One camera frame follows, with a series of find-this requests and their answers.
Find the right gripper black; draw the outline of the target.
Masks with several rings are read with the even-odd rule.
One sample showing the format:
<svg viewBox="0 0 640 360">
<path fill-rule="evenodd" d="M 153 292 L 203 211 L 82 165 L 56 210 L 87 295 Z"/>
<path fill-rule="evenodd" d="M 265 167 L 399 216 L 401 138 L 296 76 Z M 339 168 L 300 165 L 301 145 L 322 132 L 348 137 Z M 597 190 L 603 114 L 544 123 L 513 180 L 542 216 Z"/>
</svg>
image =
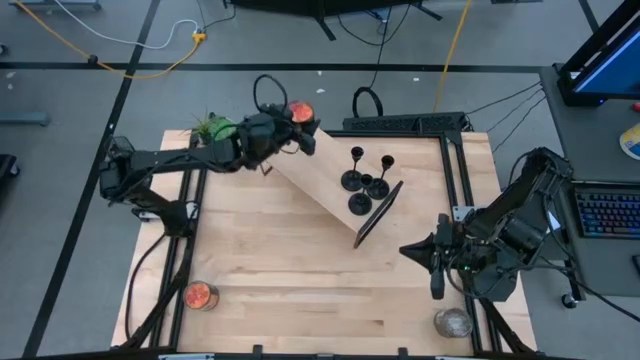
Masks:
<svg viewBox="0 0 640 360">
<path fill-rule="evenodd" d="M 455 283 L 451 274 L 453 263 L 461 251 L 462 242 L 456 239 L 453 223 L 446 214 L 438 215 L 435 233 L 429 234 L 417 243 L 399 248 L 404 257 L 430 270 L 430 290 L 434 299 L 444 298 L 445 279 L 448 279 L 459 293 L 465 294 L 464 288 Z"/>
</svg>

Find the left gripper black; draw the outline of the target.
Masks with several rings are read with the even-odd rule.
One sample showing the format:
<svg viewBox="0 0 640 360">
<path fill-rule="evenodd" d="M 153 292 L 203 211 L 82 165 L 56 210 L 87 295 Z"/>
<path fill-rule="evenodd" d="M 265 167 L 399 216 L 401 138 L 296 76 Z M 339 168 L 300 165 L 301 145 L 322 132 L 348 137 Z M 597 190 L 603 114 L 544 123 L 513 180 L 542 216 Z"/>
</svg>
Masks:
<svg viewBox="0 0 640 360">
<path fill-rule="evenodd" d="M 262 104 L 262 113 L 266 113 L 274 122 L 274 139 L 279 145 L 294 141 L 306 155 L 313 155 L 316 149 L 315 132 L 320 121 L 315 117 L 313 107 L 307 102 L 289 104 Z"/>
</svg>

